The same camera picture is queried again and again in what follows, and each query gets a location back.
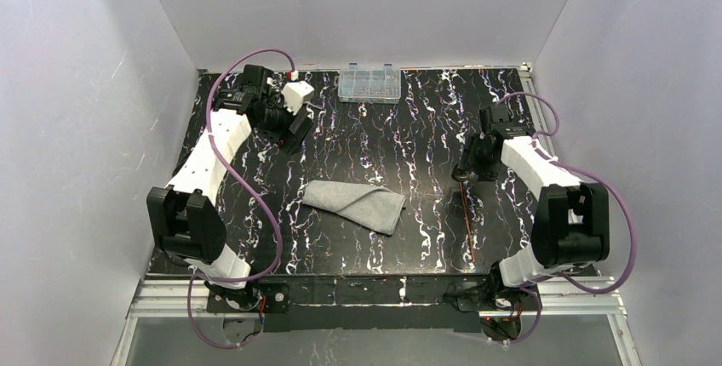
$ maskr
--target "marble pattern surface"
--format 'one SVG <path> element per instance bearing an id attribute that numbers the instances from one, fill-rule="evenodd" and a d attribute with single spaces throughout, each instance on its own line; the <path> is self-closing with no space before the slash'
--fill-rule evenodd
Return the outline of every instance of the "marble pattern surface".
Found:
<path id="1" fill-rule="evenodd" d="M 181 156 L 195 146 L 203 110 L 217 75 L 200 77 L 198 95 Z M 315 126 L 293 157 L 252 135 L 232 165 L 278 215 L 284 255 L 278 273 L 415 274 L 486 273 L 490 265 L 529 242 L 534 200 L 513 171 L 482 185 L 481 198 L 467 192 L 473 241 L 467 242 L 459 184 L 450 177 L 464 136 L 479 129 L 478 110 L 522 89 L 514 69 L 445 69 L 402 72 L 397 105 L 338 101 L 338 72 L 303 72 L 315 89 Z M 226 79 L 226 87 L 238 74 Z M 526 101 L 509 101 L 513 117 L 531 124 Z M 408 201 L 391 237 L 333 214 L 301 205 L 311 180 L 384 186 Z M 216 207 L 227 225 L 227 242 L 259 271 L 273 259 L 272 230 L 254 200 L 232 179 Z M 475 262 L 472 262 L 471 249 Z M 156 252 L 150 273 L 187 274 Z"/>

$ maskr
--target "red wire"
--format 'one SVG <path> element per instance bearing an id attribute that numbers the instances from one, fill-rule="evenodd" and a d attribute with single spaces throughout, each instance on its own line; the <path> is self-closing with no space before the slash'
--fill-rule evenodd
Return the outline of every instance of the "red wire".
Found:
<path id="1" fill-rule="evenodd" d="M 467 209 L 467 191 L 464 189 L 464 184 L 459 182 L 459 188 L 461 189 L 461 200 L 464 202 L 464 221 L 467 223 L 467 235 L 468 235 L 468 247 L 472 253 L 472 262 L 476 263 L 476 256 L 473 252 L 473 236 L 472 236 L 472 225 L 469 221 L 469 212 Z"/>
<path id="2" fill-rule="evenodd" d="M 521 300 L 519 301 L 519 313 L 517 314 L 517 317 L 515 319 L 519 319 L 521 317 L 521 312 L 524 310 L 524 302 Z"/>
<path id="3" fill-rule="evenodd" d="M 268 299 L 267 296 L 263 297 L 263 302 L 261 302 L 261 309 L 258 311 L 258 315 L 263 315 L 263 310 L 266 309 L 266 300 Z"/>

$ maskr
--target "white backdrop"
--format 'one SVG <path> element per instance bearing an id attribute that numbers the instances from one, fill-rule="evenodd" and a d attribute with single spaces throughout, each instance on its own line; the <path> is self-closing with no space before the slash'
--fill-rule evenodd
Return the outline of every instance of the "white backdrop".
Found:
<path id="1" fill-rule="evenodd" d="M 1 364 L 109 364 L 197 86 L 158 0 L 0 0 Z"/>
<path id="2" fill-rule="evenodd" d="M 722 0 L 569 0 L 534 70 L 556 104 L 554 142 L 635 214 L 622 289 L 644 364 L 719 364 Z M 613 221 L 611 272 L 627 260 Z"/>
<path id="3" fill-rule="evenodd" d="M 197 67 L 267 46 L 303 68 L 518 65 L 534 60 L 565 0 L 160 0 Z M 275 56 L 259 59 L 287 67 Z"/>

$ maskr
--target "folded towel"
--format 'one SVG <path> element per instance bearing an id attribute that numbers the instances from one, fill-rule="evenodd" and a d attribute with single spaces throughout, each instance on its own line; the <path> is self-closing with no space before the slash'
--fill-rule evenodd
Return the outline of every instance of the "folded towel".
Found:
<path id="1" fill-rule="evenodd" d="M 306 186 L 303 203 L 336 213 L 375 232 L 393 234 L 406 196 L 384 187 L 314 180 Z"/>

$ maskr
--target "clear plastic box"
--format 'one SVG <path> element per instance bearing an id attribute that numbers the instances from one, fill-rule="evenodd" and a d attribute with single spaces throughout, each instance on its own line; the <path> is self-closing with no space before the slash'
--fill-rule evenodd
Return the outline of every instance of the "clear plastic box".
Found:
<path id="1" fill-rule="evenodd" d="M 391 68 L 391 64 L 384 64 L 383 69 L 361 70 L 352 63 L 341 70 L 341 102 L 398 104 L 400 99 L 401 71 Z"/>

